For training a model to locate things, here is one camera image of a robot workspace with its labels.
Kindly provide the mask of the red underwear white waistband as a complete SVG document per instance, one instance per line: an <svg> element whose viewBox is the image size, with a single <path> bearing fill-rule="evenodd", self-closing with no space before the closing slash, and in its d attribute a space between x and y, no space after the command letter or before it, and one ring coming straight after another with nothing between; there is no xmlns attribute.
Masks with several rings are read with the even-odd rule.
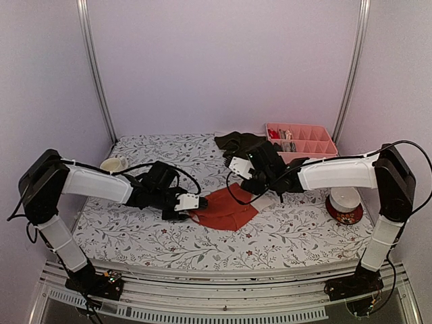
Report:
<svg viewBox="0 0 432 324"><path fill-rule="evenodd" d="M208 200L208 207L204 210L190 211L190 218L204 227L233 232L245 226L256 215L275 202L267 196L262 196L250 204L240 205L234 200L227 188L210 193L206 199Z"/></svg>

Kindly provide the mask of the right robot arm white sleeve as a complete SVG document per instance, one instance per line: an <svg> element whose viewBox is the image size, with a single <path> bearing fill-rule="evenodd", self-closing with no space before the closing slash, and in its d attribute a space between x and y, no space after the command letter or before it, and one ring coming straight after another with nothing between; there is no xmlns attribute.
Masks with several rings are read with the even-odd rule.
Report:
<svg viewBox="0 0 432 324"><path fill-rule="evenodd" d="M416 188L415 176L395 144L355 157L305 162L297 178L303 190L353 187L378 192L379 216L354 273L327 280L324 291L334 301L382 289L379 271L412 215Z"/></svg>

